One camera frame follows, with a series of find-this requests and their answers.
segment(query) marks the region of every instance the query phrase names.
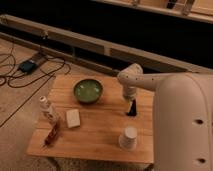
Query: table surface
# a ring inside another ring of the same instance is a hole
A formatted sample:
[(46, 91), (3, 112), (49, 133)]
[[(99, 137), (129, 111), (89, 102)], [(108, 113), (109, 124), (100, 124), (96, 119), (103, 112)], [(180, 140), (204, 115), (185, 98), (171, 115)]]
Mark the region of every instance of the table surface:
[[(103, 94), (94, 104), (80, 104), (73, 95), (75, 84), (85, 78), (96, 79), (103, 85)], [(122, 97), (122, 86), (115, 77), (59, 75), (48, 98), (61, 117), (59, 137), (52, 147), (43, 147), (51, 125), (40, 114), (27, 154), (153, 163), (152, 92), (138, 89), (138, 114), (135, 117), (125, 114), (127, 103)], [(67, 128), (65, 113), (70, 109), (79, 109), (80, 127)], [(137, 147), (133, 151), (121, 149), (118, 144), (119, 135), (126, 126), (134, 126), (138, 131)]]

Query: soap bar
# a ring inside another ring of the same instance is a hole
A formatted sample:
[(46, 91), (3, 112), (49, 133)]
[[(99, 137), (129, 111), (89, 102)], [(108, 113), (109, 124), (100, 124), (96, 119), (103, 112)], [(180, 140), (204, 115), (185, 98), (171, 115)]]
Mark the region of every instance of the soap bar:
[(79, 110), (78, 109), (68, 110), (66, 112), (66, 120), (68, 128), (80, 126)]

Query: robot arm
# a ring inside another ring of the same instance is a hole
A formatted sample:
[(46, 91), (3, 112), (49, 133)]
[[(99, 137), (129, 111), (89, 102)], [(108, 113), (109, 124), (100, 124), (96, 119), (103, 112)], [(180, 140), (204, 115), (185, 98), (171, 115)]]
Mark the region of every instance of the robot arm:
[(153, 102), (156, 171), (213, 170), (213, 75), (143, 74), (133, 64), (118, 74), (124, 86), (155, 91)]

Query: gray floor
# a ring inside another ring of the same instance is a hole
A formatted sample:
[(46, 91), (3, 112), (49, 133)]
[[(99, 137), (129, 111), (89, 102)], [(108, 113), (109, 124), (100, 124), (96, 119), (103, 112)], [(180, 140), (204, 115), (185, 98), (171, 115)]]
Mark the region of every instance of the gray floor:
[[(0, 39), (0, 53), (10, 52), (11, 45), (11, 42)], [(13, 50), (13, 54), (18, 63), (29, 58), (34, 53), (36, 52), (19, 45), (15, 45)], [(72, 68), (70, 74), (100, 75), (100, 73), (73, 65), (71, 63), (69, 63), (69, 65)], [(54, 67), (58, 67), (58, 64), (46, 62), (42, 66), (42, 69), (48, 71)], [(8, 68), (0, 68), (0, 74), (6, 72), (7, 69)], [(67, 72), (66, 67), (57, 72), (57, 74), (63, 74), (65, 72)], [(14, 84), (23, 85), (41, 75), (41, 71), (37, 70), (31, 76), (18, 82), (14, 82)], [(55, 170), (55, 168), (44, 157), (35, 157), (26, 154), (29, 140), (38, 119), (38, 98), (41, 95), (48, 95), (54, 78), (51, 78), (33, 96), (32, 94), (46, 80), (47, 77), (33, 85), (20, 89), (10, 88), (7, 85), (0, 87), (0, 171)], [(62, 171), (143, 170), (143, 165), (130, 163), (64, 158), (57, 158), (56, 160), (58, 161)]]

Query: black cable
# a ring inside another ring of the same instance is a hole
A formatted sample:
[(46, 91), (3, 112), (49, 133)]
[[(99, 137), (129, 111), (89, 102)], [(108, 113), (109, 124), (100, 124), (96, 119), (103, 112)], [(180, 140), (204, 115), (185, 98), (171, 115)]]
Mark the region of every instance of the black cable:
[(22, 108), (52, 77), (49, 77), (41, 86), (39, 86), (32, 94), (30, 97), (28, 97), (7, 119), (4, 120), (4, 122), (1, 123), (0, 128), (3, 127), (9, 120), (10, 118), (16, 114), (16, 112)]
[[(3, 15), (3, 16), (5, 17), (7, 26), (9, 27), (9, 23), (8, 23), (8, 20), (7, 20), (6, 15)], [(15, 66), (16, 66), (16, 59), (15, 59), (15, 57), (14, 57), (14, 55), (13, 55), (14, 44), (15, 44), (15, 43), (14, 43), (14, 37), (11, 36), (11, 39), (12, 39), (12, 47), (11, 47), (11, 50), (10, 50), (9, 53), (1, 53), (1, 54), (0, 54), (0, 57), (6, 56), (5, 58), (3, 58), (3, 59), (0, 60), (0, 64), (3, 64), (5, 61), (9, 60), (9, 58), (12, 58), (12, 59), (13, 59), (13, 64), (4, 64), (4, 65), (0, 65), (0, 68), (6, 67), (6, 66), (11, 66), (11, 67), (12, 67), (8, 72), (6, 72), (6, 73), (4, 73), (4, 74), (0, 74), (0, 78), (1, 78), (1, 80), (3, 80), (3, 81), (0, 83), (0, 87), (6, 84), (8, 74), (10, 74), (10, 73), (15, 69)]]
[(56, 68), (56, 69), (54, 69), (54, 70), (52, 70), (52, 71), (50, 71), (50, 72), (48, 72), (48, 73), (46, 73), (46, 74), (44, 74), (44, 75), (42, 75), (42, 76), (36, 78), (35, 80), (33, 80), (33, 81), (31, 81), (31, 82), (29, 82), (29, 83), (27, 83), (27, 84), (24, 84), (24, 85), (19, 85), (19, 86), (17, 86), (17, 85), (12, 85), (12, 84), (11, 84), (12, 81), (14, 81), (14, 80), (16, 80), (16, 79), (19, 79), (19, 78), (17, 78), (17, 77), (14, 77), (14, 75), (17, 73), (17, 71), (16, 71), (16, 72), (14, 72), (14, 73), (12, 74), (12, 76), (9, 77), (9, 79), (8, 79), (8, 81), (7, 81), (7, 85), (8, 85), (9, 87), (11, 87), (11, 88), (23, 88), (23, 87), (26, 87), (26, 86), (29, 86), (29, 85), (35, 83), (36, 81), (40, 80), (41, 78), (44, 78), (44, 77), (46, 77), (46, 76), (50, 76), (51, 74), (54, 75), (56, 71), (62, 69), (62, 68), (64, 67), (64, 65), (65, 65), (65, 60), (64, 60), (63, 58), (60, 58), (60, 59), (63, 60), (63, 63), (62, 63), (62, 65), (61, 65), (59, 68)]
[[(46, 57), (46, 59), (50, 62), (55, 62), (55, 63), (61, 63), (60, 61), (54, 61), (52, 59), (61, 59), (60, 57)], [(65, 63), (65, 66), (67, 66), (68, 70), (67, 72), (65, 72), (64, 74), (67, 75), (70, 73), (70, 71), (72, 70), (71, 66), (67, 63)], [(43, 73), (43, 74), (46, 74), (46, 75), (49, 75), (47, 72), (45, 72), (42, 68), (39, 68), (40, 71)]]

